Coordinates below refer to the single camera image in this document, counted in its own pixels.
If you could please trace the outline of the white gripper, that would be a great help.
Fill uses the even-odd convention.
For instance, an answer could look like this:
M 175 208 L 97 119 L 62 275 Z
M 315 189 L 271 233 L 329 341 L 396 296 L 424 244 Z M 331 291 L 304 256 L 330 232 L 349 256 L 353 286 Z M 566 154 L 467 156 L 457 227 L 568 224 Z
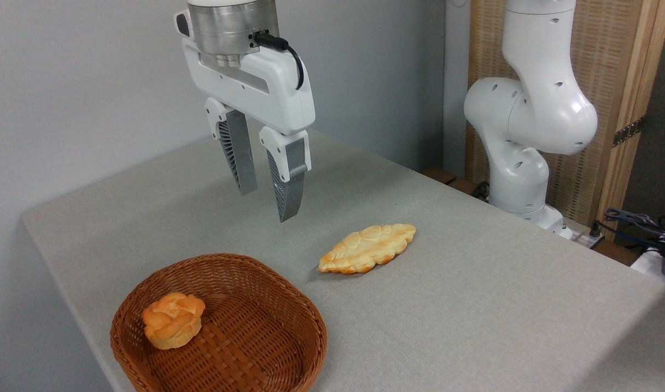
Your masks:
M 302 129 L 315 121 L 315 107 L 310 83 L 299 82 L 292 54 L 255 41 L 265 33 L 278 35 L 277 11 L 185 9 L 174 20 L 191 78 L 208 95 L 210 132 L 242 195 L 258 188 L 245 115 L 265 124 L 259 138 L 279 220 L 287 221 L 300 209 L 305 173 L 312 168 L 308 133 Z

